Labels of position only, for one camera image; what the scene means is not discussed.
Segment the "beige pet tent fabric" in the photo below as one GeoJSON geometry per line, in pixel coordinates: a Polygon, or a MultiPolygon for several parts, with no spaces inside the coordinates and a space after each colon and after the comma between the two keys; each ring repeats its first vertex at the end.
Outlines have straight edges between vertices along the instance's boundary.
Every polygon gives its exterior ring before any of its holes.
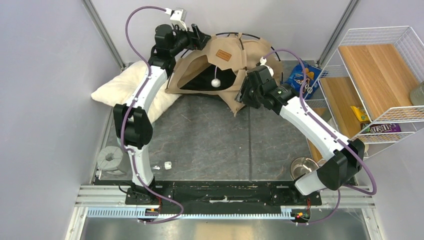
{"type": "Polygon", "coordinates": [[[226,37],[212,36],[203,50],[194,50],[179,59],[169,80],[166,93],[179,95],[209,95],[220,97],[237,114],[244,104],[235,101],[247,72],[261,57],[274,71],[277,83],[283,78],[283,63],[270,55],[272,45],[264,38],[243,39],[240,33],[226,37]],[[221,86],[214,88],[215,66],[221,86]]]}

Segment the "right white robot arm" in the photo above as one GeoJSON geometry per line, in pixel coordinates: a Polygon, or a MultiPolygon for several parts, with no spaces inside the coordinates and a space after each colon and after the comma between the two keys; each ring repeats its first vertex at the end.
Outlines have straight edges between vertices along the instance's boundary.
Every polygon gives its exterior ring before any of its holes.
{"type": "Polygon", "coordinates": [[[320,152],[325,164],[294,180],[297,192],[307,196],[322,189],[338,190],[362,166],[365,144],[350,140],[325,122],[289,84],[277,85],[272,69],[259,65],[249,70],[235,98],[246,106],[264,106],[293,124],[320,152]]]}

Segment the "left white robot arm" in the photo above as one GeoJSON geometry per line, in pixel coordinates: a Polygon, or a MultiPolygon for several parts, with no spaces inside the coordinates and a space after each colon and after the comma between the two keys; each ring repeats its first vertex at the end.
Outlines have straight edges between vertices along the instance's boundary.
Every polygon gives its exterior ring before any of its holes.
{"type": "Polygon", "coordinates": [[[157,26],[155,44],[149,59],[144,61],[146,74],[130,99],[113,107],[116,136],[130,159],[132,180],[129,194],[154,198],[155,177],[150,169],[148,153],[153,126],[148,110],[161,86],[171,77],[176,65],[175,57],[184,50],[202,50],[211,38],[194,23],[187,30],[176,25],[157,26]]]}

